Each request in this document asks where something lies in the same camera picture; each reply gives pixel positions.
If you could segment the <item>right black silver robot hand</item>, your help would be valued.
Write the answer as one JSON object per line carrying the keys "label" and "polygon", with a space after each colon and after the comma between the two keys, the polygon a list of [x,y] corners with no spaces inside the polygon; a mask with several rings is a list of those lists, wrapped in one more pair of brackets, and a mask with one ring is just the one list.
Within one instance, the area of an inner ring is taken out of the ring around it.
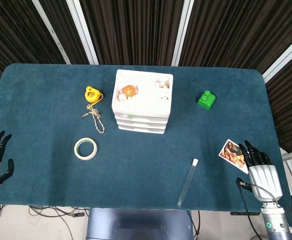
{"label": "right black silver robot hand", "polygon": [[248,166],[250,182],[238,178],[237,185],[252,192],[262,203],[278,204],[283,192],[276,166],[266,153],[259,151],[249,141],[245,140],[245,145],[239,144],[239,147]]}

